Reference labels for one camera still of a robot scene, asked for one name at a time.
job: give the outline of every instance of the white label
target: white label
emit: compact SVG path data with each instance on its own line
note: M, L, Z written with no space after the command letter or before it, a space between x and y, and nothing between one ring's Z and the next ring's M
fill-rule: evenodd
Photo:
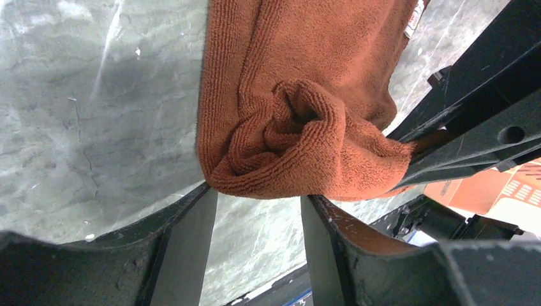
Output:
M417 6L413 10L413 14L411 15L410 21L408 22L408 25L406 26L406 29L404 30L404 34L407 38L411 38L413 35L413 32L417 29L417 26L419 25L419 20L421 20L422 12L424 11L424 0L418 0Z

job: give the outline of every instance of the gray concrete surface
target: gray concrete surface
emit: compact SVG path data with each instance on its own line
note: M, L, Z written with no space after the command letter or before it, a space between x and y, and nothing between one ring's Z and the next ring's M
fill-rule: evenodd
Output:
M508 0L433 0L392 77L400 112ZM195 154L206 0L0 0L0 230L97 237L202 180ZM369 222L419 189L338 203ZM297 198L221 195L201 305L303 264Z

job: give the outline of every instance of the microfiber cloth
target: microfiber cloth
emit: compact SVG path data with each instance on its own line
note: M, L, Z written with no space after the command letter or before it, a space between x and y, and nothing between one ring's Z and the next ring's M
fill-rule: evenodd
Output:
M389 195L425 144L382 130L417 0L211 0L198 155L225 194Z

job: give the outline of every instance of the orange microfiber towel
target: orange microfiber towel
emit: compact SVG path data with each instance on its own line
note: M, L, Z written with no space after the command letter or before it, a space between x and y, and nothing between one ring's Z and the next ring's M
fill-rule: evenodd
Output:
M382 196L416 144L384 137L417 0L211 0L198 153L218 191Z

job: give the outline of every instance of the black metal frame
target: black metal frame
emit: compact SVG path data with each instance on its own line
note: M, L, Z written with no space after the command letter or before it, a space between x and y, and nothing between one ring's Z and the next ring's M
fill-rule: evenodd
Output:
M389 138L444 128L452 140L416 158L397 187L508 170L541 157L541 1L511 1Z

